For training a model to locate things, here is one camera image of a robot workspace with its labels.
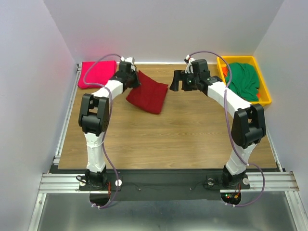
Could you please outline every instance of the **yellow plastic container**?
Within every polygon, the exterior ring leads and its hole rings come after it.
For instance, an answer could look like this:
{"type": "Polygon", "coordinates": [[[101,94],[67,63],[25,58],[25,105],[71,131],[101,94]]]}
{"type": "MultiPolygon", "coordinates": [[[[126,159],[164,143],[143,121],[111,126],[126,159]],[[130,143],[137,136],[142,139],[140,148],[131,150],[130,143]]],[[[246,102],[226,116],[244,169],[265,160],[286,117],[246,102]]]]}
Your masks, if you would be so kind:
{"type": "MultiPolygon", "coordinates": [[[[261,74],[261,71],[259,69],[259,66],[256,62],[256,59],[254,58],[254,56],[223,56],[223,58],[229,63],[243,63],[243,64],[250,64],[252,66],[254,66],[258,77],[259,77],[259,82],[260,82],[260,88],[259,88],[259,94],[260,94],[260,98],[258,102],[251,102],[252,104],[256,104],[259,103],[262,106],[265,106],[267,104],[271,103],[271,97],[270,97],[270,93],[268,88],[265,85],[265,81],[263,79],[263,76],[261,74]]],[[[225,63],[223,62],[222,59],[217,58],[217,68],[218,68],[218,72],[220,75],[220,78],[226,83],[226,79],[225,76],[223,75],[222,72],[222,68],[226,67],[225,63]]]]}

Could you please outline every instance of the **folded cloth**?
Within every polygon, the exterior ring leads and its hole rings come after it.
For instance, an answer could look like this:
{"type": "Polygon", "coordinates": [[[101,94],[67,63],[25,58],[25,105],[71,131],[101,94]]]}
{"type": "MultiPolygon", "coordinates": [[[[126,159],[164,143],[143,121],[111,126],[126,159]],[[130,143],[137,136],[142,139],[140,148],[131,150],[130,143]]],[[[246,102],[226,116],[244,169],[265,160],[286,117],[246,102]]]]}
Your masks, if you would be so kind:
{"type": "Polygon", "coordinates": [[[247,101],[259,101],[257,94],[260,87],[259,78],[255,68],[250,64],[229,64],[232,71],[232,82],[229,85],[235,94],[247,101]]]}
{"type": "Polygon", "coordinates": [[[126,97],[127,101],[146,112],[159,114],[163,108],[168,84],[158,83],[141,71],[138,78],[141,85],[130,91],[126,97]]]}
{"type": "MultiPolygon", "coordinates": [[[[95,62],[82,62],[81,75],[78,81],[78,86],[81,89],[99,88],[99,86],[95,84],[88,85],[83,82],[83,77],[85,76],[85,73],[94,63],[95,62]]],[[[98,62],[87,74],[86,82],[100,83],[105,85],[108,82],[108,80],[114,75],[115,72],[116,72],[116,61],[111,60],[111,61],[98,62]]]]}

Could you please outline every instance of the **red cloth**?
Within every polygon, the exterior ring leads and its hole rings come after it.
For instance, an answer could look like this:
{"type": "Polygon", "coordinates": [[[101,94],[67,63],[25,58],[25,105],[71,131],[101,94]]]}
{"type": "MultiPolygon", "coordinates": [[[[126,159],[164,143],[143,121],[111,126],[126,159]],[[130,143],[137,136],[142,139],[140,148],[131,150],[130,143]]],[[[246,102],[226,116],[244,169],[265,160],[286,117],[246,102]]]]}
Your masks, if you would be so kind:
{"type": "MultiPolygon", "coordinates": [[[[81,89],[85,88],[99,88],[97,85],[87,85],[83,82],[83,77],[87,70],[94,64],[95,62],[82,62],[81,75],[78,81],[78,86],[81,89]]],[[[108,80],[114,75],[116,72],[116,61],[101,61],[98,62],[88,73],[86,82],[87,83],[100,83],[106,84],[108,80]]]]}
{"type": "Polygon", "coordinates": [[[159,114],[163,108],[168,84],[158,83],[141,71],[138,78],[141,85],[130,91],[126,97],[127,101],[146,112],[159,114]]]}

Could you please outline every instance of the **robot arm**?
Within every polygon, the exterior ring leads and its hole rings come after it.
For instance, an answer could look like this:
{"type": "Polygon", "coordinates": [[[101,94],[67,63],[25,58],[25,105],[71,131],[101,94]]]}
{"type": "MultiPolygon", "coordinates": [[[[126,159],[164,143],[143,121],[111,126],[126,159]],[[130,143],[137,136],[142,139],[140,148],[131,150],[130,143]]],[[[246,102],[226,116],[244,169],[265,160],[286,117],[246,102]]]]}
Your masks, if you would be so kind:
{"type": "MultiPolygon", "coordinates": [[[[179,81],[182,81],[182,90],[199,90],[224,107],[226,85],[219,77],[210,76],[205,59],[191,58],[185,71],[176,70],[170,90],[178,91],[179,81]]],[[[260,104],[252,105],[230,89],[227,89],[227,105],[228,113],[233,117],[231,135],[235,149],[247,163],[253,149],[266,135],[263,107],[260,104]]],[[[245,170],[246,165],[232,151],[223,169],[224,185],[237,184],[244,177],[245,170]]]]}
{"type": "Polygon", "coordinates": [[[90,185],[103,188],[107,181],[102,144],[109,124],[111,100],[127,88],[135,88],[139,85],[134,59],[121,59],[119,70],[105,87],[92,94],[84,94],[82,97],[78,123],[82,127],[87,142],[88,163],[84,180],[90,185]]]}

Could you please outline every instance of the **gray floor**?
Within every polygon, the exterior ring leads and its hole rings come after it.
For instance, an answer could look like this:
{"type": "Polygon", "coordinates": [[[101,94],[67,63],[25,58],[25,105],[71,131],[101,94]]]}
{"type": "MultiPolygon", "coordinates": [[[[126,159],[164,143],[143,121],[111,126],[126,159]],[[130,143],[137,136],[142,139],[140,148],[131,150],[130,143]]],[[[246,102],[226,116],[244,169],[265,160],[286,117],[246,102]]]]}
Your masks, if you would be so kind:
{"type": "MultiPolygon", "coordinates": [[[[243,202],[256,193],[243,193],[243,202]]],[[[40,231],[296,231],[284,192],[265,192],[250,206],[219,201],[116,202],[91,208],[88,194],[49,194],[40,231]]]]}

